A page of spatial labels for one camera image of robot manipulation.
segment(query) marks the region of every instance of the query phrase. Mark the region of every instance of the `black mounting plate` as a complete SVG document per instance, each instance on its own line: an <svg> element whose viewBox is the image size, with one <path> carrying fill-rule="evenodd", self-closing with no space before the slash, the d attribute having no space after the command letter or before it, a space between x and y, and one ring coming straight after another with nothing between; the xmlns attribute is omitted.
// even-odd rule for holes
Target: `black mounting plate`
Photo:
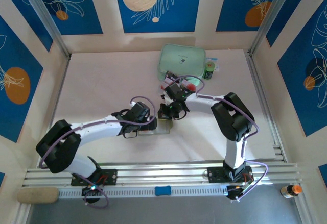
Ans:
<svg viewBox="0 0 327 224"><path fill-rule="evenodd" d="M225 174L225 168L224 167L209 167L207 168L207 176L209 179L209 183L226 183L230 182L229 177ZM245 182L245 178L243 176L243 173L252 174L252 168L250 166L246 166L245 169L242 171L241 176L233 181L233 182Z"/></svg>
<svg viewBox="0 0 327 224"><path fill-rule="evenodd" d="M108 175L105 182L100 182L104 186L115 186L117 181L117 170L116 169L102 169L102 175ZM72 186L88 186L89 184L79 177L72 178Z"/></svg>

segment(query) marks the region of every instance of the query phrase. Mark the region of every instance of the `red object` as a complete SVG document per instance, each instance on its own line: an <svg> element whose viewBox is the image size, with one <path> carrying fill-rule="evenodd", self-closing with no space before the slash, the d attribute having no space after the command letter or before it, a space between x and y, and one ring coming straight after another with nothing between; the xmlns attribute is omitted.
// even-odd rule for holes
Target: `red object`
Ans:
<svg viewBox="0 0 327 224"><path fill-rule="evenodd" d="M196 86L194 84L188 84L186 88L189 89L190 91L194 91L194 92L196 91Z"/></svg>

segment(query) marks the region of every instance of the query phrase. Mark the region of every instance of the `robotic arm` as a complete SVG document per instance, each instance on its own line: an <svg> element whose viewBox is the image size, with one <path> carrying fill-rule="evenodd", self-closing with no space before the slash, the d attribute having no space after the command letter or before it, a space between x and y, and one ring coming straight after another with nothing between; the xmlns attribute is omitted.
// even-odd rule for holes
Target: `robotic arm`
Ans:
<svg viewBox="0 0 327 224"><path fill-rule="evenodd" d="M36 151L45 157L44 161L52 173L67 171L97 182L106 172L91 157L76 154L78 147L101 138L119 135L126 138L127 133L135 132L137 135L139 130L155 128L156 118L150 117L150 109L144 103L137 102L132 103L130 110L112 113L88 123L70 125L66 120L60 120L41 139Z"/></svg>
<svg viewBox="0 0 327 224"><path fill-rule="evenodd" d="M230 182L236 181L245 169L245 137L252 127L248 118L243 116L239 110L254 121L253 115L239 97L234 93L229 93L225 97L195 94L183 86L173 83L165 89L162 98L165 103L160 104L159 119L180 120L191 111L214 115L221 132L227 138L226 157L223 161L224 171ZM184 116L179 118L181 111L184 111Z"/></svg>
<svg viewBox="0 0 327 224"><path fill-rule="evenodd" d="M165 103L160 104L159 119L180 120L191 111L214 115L221 132L227 138L227 152L223 167L208 168L209 182L244 182L242 175L251 174L251 168L245 166L244 152L246 137L252 127L250 120L254 121L254 118L238 96L234 93L226 96L200 95L172 83L165 89L162 98ZM74 186L88 186L83 178L96 185L115 185L116 170L101 169L94 159L76 152L78 147L100 138L119 135L126 138L127 133L134 132L137 136L139 130L154 130L156 118L150 117L150 109L142 102L131 105L130 110L112 113L103 119L88 123L70 125L65 120L56 122L36 146L42 157L41 164L44 161L52 173L71 173ZM247 187L252 182L253 178L247 181ZM247 187L233 191L228 197L235 199L242 195Z"/></svg>

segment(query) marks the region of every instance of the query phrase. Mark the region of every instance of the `white tabletop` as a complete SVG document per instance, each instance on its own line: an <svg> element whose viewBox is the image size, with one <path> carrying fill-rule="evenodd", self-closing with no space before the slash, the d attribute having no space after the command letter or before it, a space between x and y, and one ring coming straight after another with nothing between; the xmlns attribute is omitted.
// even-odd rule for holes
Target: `white tabletop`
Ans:
<svg viewBox="0 0 327 224"><path fill-rule="evenodd" d="M260 132L247 144L246 158L275 158L273 138L266 122L243 50L206 51L219 59L220 70L205 80L202 94L236 93L255 117ZM160 52L72 54L59 98L55 120L88 122L128 109L132 97L143 95L158 109ZM78 153L97 162L169 162L222 160L226 138L214 117L190 112L173 122L170 134L125 139L110 137L80 147Z"/></svg>

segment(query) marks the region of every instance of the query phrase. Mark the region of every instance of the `enclosure wall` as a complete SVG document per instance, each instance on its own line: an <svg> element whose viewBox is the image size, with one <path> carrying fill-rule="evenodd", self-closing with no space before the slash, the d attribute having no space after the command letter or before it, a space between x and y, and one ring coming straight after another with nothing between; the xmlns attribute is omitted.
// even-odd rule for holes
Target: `enclosure wall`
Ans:
<svg viewBox="0 0 327 224"><path fill-rule="evenodd" d="M288 6L283 8L276 21ZM276 41L271 44L267 35L253 57L287 156L302 169L316 223L327 219L327 189L319 171L327 164L326 36L327 0L301 0Z"/></svg>
<svg viewBox="0 0 327 224"><path fill-rule="evenodd" d="M271 1L43 0L71 53L249 49Z"/></svg>
<svg viewBox="0 0 327 224"><path fill-rule="evenodd" d="M12 0L0 1L0 216L14 223L16 195L26 169L35 166L67 59L56 44L44 47Z"/></svg>

